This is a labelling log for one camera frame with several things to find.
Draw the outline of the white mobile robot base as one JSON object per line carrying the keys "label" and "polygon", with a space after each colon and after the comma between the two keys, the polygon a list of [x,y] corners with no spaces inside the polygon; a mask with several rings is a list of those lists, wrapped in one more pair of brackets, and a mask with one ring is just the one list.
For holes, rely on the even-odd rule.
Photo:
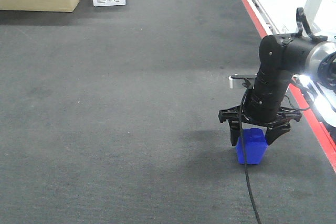
{"label": "white mobile robot base", "polygon": [[[324,35],[335,45],[335,0],[297,0],[304,9],[314,35]],[[314,107],[325,124],[335,127],[335,90],[327,89],[317,81],[317,76],[306,74],[308,87],[314,93]]]}

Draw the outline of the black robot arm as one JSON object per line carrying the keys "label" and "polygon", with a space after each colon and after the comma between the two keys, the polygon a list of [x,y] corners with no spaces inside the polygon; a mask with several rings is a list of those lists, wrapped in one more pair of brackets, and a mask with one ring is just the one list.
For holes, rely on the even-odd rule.
{"label": "black robot arm", "polygon": [[301,120],[299,110],[281,106],[293,75],[307,74],[311,80],[335,90],[335,43],[327,36],[265,36],[260,42],[259,59],[254,85],[245,84],[247,92],[241,104],[219,111],[220,122],[229,122],[232,146],[237,145],[241,123],[266,127],[266,142],[271,145],[290,131],[290,120]]}

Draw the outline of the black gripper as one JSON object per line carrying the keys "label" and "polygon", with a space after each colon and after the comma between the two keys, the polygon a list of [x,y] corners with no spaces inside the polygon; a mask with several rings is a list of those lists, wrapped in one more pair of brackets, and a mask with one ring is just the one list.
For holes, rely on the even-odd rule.
{"label": "black gripper", "polygon": [[[221,123],[228,121],[230,127],[230,142],[232,146],[236,146],[238,138],[240,137],[240,124],[239,124],[239,112],[240,105],[220,110],[218,114],[219,121]],[[291,130],[289,121],[295,120],[299,122],[301,120],[302,114],[299,110],[290,109],[286,107],[281,107],[277,112],[274,119],[270,122],[264,122],[263,119],[254,119],[247,115],[244,110],[242,110],[241,120],[243,123],[257,125],[262,127],[268,127],[265,139],[268,145],[271,145],[277,138],[288,133]]]}

